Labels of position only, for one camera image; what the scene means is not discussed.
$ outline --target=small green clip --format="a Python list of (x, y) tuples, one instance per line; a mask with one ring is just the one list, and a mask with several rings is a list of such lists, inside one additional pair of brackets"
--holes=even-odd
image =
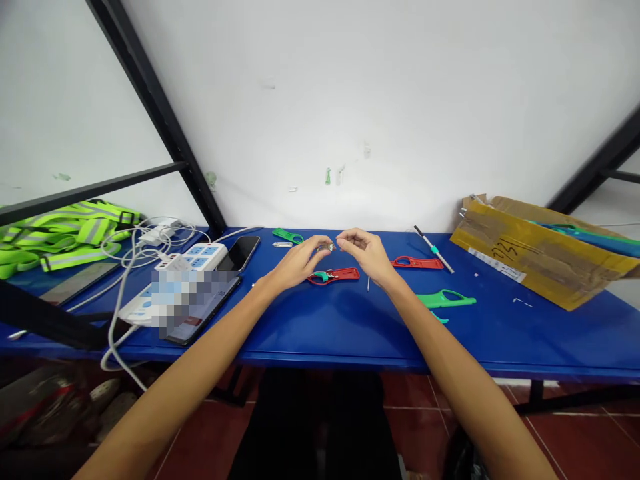
[(329, 281), (329, 276), (327, 272), (313, 272), (316, 277), (322, 278), (322, 283), (326, 283)]
[[(460, 300), (449, 300), (445, 297), (445, 292), (459, 297)], [(426, 308), (434, 309), (441, 307), (460, 307), (462, 305), (473, 305), (476, 300), (474, 298), (468, 298), (464, 295), (460, 295), (453, 290), (440, 290), (438, 293), (432, 293), (431, 295), (416, 295)]]
[(281, 237), (281, 238), (284, 238), (285, 240), (289, 240), (294, 243), (302, 243), (305, 240), (305, 238), (302, 235), (298, 233), (291, 233), (284, 229), (276, 229), (272, 231), (272, 234), (274, 234), (276, 237)]
[(436, 317), (438, 320), (440, 320), (440, 323), (446, 323), (449, 321), (449, 319), (442, 319), (440, 317), (438, 317), (434, 312), (431, 312), (431, 314)]

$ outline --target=smartphone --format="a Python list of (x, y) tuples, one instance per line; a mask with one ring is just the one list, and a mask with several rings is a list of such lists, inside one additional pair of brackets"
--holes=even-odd
[(84, 270), (41, 295), (40, 298), (56, 307), (61, 307), (118, 267), (120, 267), (120, 264), (116, 262), (92, 263)]
[(243, 271), (247, 266), (255, 248), (260, 243), (260, 237), (240, 237), (222, 259), (216, 270)]
[(181, 325), (174, 328), (172, 332), (166, 336), (165, 340), (177, 343), (183, 347), (196, 340), (200, 332), (211, 322), (212, 318), (218, 313), (218, 310), (222, 308), (222, 305), (224, 305), (227, 298), (229, 298), (230, 294), (241, 281), (241, 277), (236, 277), (226, 285), (221, 285), (220, 290), (210, 298), (206, 305), (196, 308), (196, 311)]

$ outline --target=red plastic tool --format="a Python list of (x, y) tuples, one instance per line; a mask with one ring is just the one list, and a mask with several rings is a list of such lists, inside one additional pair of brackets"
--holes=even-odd
[[(400, 263), (400, 260), (405, 260), (406, 263)], [(430, 269), (443, 269), (445, 266), (438, 259), (415, 259), (403, 255), (396, 258), (391, 264), (394, 267), (407, 267), (407, 268), (430, 268)]]
[(360, 272), (355, 267), (338, 270), (323, 270), (319, 273), (326, 273), (328, 276), (327, 281), (323, 281), (322, 277), (320, 275), (316, 275), (315, 273), (308, 276), (307, 280), (309, 280), (314, 285), (327, 285), (336, 280), (357, 280), (358, 278), (360, 278)]

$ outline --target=cardboard box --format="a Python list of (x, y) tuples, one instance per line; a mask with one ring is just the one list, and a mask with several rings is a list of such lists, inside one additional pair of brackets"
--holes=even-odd
[(494, 197), (491, 206), (465, 199), (463, 206), (467, 208), (465, 218), (451, 241), (568, 311), (614, 280), (640, 278), (640, 259), (612, 253), (530, 221), (567, 223), (624, 238), (618, 233), (506, 197)]

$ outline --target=person's lap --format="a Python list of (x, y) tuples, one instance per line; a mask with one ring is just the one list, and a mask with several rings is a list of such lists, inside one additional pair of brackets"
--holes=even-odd
[[(304, 370), (268, 369), (231, 480), (317, 478), (314, 425)], [(325, 478), (401, 478), (376, 373), (336, 371), (331, 383)]]

